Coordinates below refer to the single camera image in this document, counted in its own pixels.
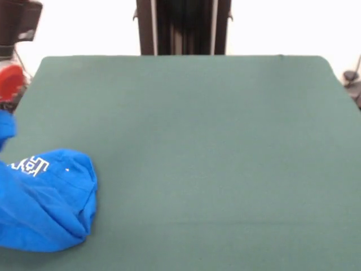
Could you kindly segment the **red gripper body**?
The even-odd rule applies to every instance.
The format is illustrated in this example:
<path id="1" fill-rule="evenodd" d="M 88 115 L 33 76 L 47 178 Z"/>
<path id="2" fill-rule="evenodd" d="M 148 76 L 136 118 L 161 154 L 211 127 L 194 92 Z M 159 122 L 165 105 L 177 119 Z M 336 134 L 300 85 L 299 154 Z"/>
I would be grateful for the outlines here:
<path id="1" fill-rule="evenodd" d="M 1 67 L 1 101 L 12 101 L 24 85 L 24 74 L 21 66 L 7 64 Z"/>

